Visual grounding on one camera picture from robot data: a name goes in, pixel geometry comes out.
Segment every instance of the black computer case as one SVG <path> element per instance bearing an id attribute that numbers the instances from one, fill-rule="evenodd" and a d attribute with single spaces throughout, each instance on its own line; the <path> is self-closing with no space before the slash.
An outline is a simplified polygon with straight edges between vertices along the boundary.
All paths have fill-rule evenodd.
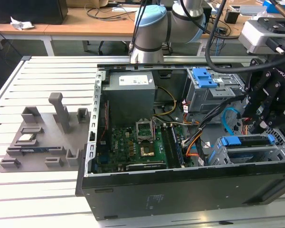
<path id="1" fill-rule="evenodd" d="M 10 17 L 33 24 L 62 24 L 67 16 L 66 0 L 0 0 L 0 24 Z"/>

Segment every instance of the gray power supply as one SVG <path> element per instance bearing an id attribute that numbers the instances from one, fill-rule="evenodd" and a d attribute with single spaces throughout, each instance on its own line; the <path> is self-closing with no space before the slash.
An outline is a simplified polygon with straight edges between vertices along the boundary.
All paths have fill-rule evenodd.
<path id="1" fill-rule="evenodd" d="M 150 71 L 111 73 L 103 94 L 110 100 L 112 126 L 134 125 L 152 117 L 155 85 Z"/>

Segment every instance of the power supply label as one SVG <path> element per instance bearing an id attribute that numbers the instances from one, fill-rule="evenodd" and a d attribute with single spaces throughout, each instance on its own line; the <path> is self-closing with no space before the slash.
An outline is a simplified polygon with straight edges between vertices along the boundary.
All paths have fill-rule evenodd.
<path id="1" fill-rule="evenodd" d="M 120 86 L 141 86 L 148 85 L 147 75 L 124 75 L 119 77 Z"/>

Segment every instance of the blue plastic latch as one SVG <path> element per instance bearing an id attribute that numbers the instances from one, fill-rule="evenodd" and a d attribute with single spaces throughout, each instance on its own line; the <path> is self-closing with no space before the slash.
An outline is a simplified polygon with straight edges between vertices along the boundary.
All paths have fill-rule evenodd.
<path id="1" fill-rule="evenodd" d="M 272 144 L 272 145 L 275 144 L 276 138 L 272 134 L 268 135 L 268 139 L 270 141 L 270 144 Z"/>
<path id="2" fill-rule="evenodd" d="M 237 136 L 225 136 L 221 139 L 223 146 L 241 145 L 241 141 Z"/>
<path id="3" fill-rule="evenodd" d="M 210 162 L 210 161 L 211 161 L 211 159 L 214 157 L 215 153 L 216 153 L 216 151 L 215 151 L 215 150 L 213 150 L 213 152 L 212 152 L 211 156 L 210 156 L 210 157 L 209 157 L 209 159 L 208 159 L 208 162 Z"/>
<path id="4" fill-rule="evenodd" d="M 200 88 L 216 88 L 216 84 L 212 78 L 211 74 L 205 68 L 194 68 L 192 69 L 192 75 L 195 80 L 199 83 Z"/>

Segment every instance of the blue cable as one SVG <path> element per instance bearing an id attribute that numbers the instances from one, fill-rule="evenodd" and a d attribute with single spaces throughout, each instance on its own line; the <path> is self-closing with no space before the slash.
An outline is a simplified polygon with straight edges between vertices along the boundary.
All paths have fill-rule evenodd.
<path id="1" fill-rule="evenodd" d="M 232 130 L 230 129 L 230 127 L 228 126 L 228 124 L 227 124 L 227 122 L 226 122 L 226 111 L 228 111 L 228 110 L 233 111 L 233 112 L 235 112 L 235 113 L 237 113 L 237 114 L 240 114 L 240 112 L 239 112 L 237 109 L 232 108 L 232 107 L 225 108 L 224 111 L 223 111 L 222 124 L 223 124 L 223 126 L 226 128 L 226 130 L 228 131 L 228 133 L 229 133 L 230 135 L 234 135 L 233 132 L 232 132 Z"/>
<path id="2" fill-rule="evenodd" d="M 217 46 L 217 49 L 215 50 L 215 56 L 217 56 L 217 52 L 219 48 L 219 38 L 217 39 L 216 46 Z"/>

